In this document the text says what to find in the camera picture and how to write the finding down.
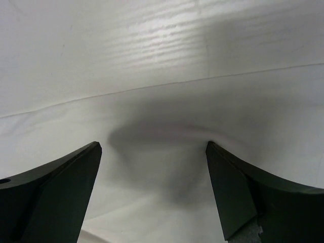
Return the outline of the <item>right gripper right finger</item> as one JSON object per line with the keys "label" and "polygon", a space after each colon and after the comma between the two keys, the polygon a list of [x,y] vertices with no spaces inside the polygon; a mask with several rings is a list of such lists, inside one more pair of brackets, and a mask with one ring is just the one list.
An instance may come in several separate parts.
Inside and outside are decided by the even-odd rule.
{"label": "right gripper right finger", "polygon": [[323,190],[273,175],[209,142],[206,157],[227,242],[323,242]]}

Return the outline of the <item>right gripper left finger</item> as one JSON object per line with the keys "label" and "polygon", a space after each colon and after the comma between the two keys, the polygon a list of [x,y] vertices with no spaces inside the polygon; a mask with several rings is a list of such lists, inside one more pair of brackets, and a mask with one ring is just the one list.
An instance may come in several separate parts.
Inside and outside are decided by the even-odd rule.
{"label": "right gripper left finger", "polygon": [[1,179],[1,242],[77,242],[101,155],[92,142]]}

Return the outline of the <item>white t shirt black print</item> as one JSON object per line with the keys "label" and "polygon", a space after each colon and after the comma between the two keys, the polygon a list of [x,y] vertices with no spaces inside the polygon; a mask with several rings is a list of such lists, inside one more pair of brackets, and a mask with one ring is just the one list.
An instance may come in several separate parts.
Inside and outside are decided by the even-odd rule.
{"label": "white t shirt black print", "polygon": [[97,141],[80,242],[223,242],[205,149],[323,187],[323,1],[1,1],[1,177]]}

